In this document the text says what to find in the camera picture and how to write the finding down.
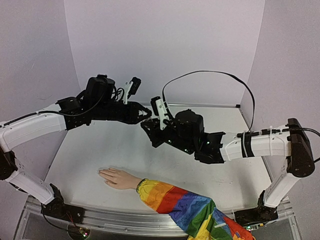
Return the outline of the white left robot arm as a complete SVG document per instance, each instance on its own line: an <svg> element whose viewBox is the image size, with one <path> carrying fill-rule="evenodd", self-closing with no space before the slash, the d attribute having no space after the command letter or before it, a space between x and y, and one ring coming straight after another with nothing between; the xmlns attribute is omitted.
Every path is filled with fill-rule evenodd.
<svg viewBox="0 0 320 240"><path fill-rule="evenodd" d="M152 112L129 98L137 93L141 80L133 77L124 87L116 88L107 75L91 77L77 96L58 100L50 106L0 124L0 179L27 193L41 204L44 216L81 224L85 209L66 204L60 190L52 183L28 173L16 159L13 149L31 140L70 131L92 121L117 121L136 125Z"/></svg>

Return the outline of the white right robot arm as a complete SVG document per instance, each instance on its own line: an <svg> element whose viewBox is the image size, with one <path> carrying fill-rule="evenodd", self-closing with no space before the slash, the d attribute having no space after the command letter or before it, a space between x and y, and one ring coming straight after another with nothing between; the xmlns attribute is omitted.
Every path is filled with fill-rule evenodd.
<svg viewBox="0 0 320 240"><path fill-rule="evenodd" d="M190 109L169 117L157 110L156 117L141 123L153 147L168 144L203 164L224 164L260 157L271 176L271 183L259 195L254 208L239 210L235 220L242 226L262 224L278 218L278 206L292 187L310 176L316 168L308 133L295 118L285 125L258 131L208 133L203 117Z"/></svg>

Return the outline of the mannequin hand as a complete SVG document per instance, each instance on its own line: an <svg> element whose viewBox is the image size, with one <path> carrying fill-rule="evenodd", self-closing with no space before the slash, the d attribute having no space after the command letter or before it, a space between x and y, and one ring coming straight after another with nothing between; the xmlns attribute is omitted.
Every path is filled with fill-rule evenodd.
<svg viewBox="0 0 320 240"><path fill-rule="evenodd" d="M135 190L139 183L142 181L142 179L139 177L129 174L124 170L115 168L98 170L98 174L104 179L104 182L109 187L117 190Z"/></svg>

